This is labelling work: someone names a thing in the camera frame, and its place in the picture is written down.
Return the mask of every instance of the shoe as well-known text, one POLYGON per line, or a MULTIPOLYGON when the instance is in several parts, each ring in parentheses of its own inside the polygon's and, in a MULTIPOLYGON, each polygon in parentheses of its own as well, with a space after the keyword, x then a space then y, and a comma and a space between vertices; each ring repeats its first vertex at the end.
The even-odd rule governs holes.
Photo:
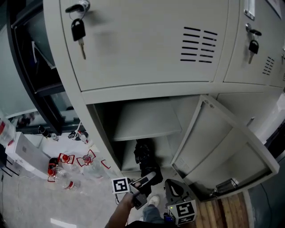
POLYGON ((152 204, 154 205, 156 208, 159 205, 160 202, 160 197, 159 195, 154 195, 153 197, 151 197, 150 202, 148 203, 148 205, 152 204))

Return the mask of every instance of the key ring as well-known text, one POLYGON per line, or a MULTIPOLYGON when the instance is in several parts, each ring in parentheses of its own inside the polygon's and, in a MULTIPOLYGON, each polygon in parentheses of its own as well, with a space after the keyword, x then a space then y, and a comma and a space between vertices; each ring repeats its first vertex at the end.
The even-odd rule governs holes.
MULTIPOLYGON (((85 14, 86 14, 86 8, 85 8, 85 7, 83 7, 83 8, 84 8, 84 12, 82 13, 82 17, 80 18, 80 20, 82 20, 82 19, 84 18, 85 14)), ((75 19, 72 19, 72 18, 71 18, 71 15, 70 15, 71 13, 72 13, 72 12, 69 12, 69 14, 68 14, 68 15, 69 15, 69 18, 70 18, 72 21, 74 21, 75 19)))

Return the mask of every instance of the wooden floor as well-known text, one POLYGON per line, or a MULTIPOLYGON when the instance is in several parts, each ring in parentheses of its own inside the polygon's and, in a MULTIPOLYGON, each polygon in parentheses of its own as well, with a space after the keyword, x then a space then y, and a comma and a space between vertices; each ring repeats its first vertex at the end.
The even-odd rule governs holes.
POLYGON ((197 203, 195 222, 183 228, 249 228, 243 194, 197 203))

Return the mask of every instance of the open locker door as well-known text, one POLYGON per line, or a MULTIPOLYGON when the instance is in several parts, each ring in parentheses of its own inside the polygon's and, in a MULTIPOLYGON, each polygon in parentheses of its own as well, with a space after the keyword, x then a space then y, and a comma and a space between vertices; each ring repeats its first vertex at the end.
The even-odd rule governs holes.
POLYGON ((244 191, 279 170, 259 139, 206 95, 200 96, 171 165, 201 201, 244 191))

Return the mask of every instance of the jeans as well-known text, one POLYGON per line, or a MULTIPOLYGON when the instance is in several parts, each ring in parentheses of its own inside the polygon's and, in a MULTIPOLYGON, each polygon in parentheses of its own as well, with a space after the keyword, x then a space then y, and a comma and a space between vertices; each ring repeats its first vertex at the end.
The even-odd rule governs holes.
POLYGON ((159 210, 153 204, 143 209, 143 221, 147 223, 163 224, 164 219, 160 217, 159 210))

